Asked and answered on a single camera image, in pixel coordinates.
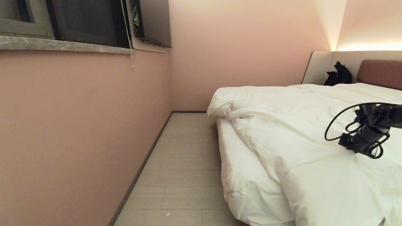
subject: white duvet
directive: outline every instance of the white duvet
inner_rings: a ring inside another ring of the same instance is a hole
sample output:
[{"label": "white duvet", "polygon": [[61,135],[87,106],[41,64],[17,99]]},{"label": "white duvet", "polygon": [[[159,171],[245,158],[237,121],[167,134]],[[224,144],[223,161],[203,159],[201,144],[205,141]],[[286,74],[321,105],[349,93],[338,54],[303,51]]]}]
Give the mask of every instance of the white duvet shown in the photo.
[{"label": "white duvet", "polygon": [[[391,129],[377,160],[324,139],[338,112],[365,102],[402,104],[402,91],[361,83],[227,87],[216,91],[207,112],[232,121],[269,178],[282,185],[298,226],[371,226],[383,217],[385,225],[399,226],[402,129]],[[354,118],[345,112],[328,137]]]}]

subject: marble window sill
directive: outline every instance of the marble window sill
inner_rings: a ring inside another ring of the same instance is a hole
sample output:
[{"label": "marble window sill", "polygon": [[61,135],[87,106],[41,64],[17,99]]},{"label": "marble window sill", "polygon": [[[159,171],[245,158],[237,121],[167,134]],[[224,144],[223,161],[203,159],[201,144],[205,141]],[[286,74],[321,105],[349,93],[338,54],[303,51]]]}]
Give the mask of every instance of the marble window sill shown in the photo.
[{"label": "marble window sill", "polygon": [[0,36],[0,50],[53,50],[131,54],[130,49],[88,43]]}]

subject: pink wall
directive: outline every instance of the pink wall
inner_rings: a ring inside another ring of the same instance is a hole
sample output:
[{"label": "pink wall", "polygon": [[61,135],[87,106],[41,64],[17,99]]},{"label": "pink wall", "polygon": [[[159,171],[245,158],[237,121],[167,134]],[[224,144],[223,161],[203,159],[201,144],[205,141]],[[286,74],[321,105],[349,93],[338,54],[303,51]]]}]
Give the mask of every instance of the pink wall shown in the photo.
[{"label": "pink wall", "polygon": [[401,0],[348,0],[337,50],[386,50],[376,46],[402,46],[401,4]]},{"label": "pink wall", "polygon": [[330,51],[310,0],[170,0],[174,110],[206,110],[224,86],[300,84]]},{"label": "pink wall", "polygon": [[105,226],[170,111],[168,56],[0,51],[0,225]]}]

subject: black backpack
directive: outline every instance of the black backpack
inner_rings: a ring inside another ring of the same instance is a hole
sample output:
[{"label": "black backpack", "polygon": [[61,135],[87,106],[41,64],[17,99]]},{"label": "black backpack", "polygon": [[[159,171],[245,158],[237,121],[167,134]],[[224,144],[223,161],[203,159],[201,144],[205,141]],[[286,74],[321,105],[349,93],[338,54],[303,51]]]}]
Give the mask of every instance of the black backpack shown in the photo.
[{"label": "black backpack", "polygon": [[339,83],[350,84],[352,83],[352,74],[350,71],[342,65],[339,61],[334,65],[336,72],[327,72],[328,79],[325,81],[325,86],[334,86]]}]

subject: bed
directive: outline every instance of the bed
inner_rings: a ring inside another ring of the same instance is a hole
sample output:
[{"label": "bed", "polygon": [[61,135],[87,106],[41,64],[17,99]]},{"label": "bed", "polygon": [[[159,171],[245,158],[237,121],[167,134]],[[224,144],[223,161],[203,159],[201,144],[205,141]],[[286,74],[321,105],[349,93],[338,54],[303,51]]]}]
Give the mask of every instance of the bed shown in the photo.
[{"label": "bed", "polygon": [[[356,84],[218,89],[207,112],[217,117],[233,215],[251,226],[402,225],[402,129],[391,129],[378,160],[323,138],[342,109],[402,104],[401,90],[402,62],[380,60],[364,60]],[[345,113],[329,136],[354,117]]]}]

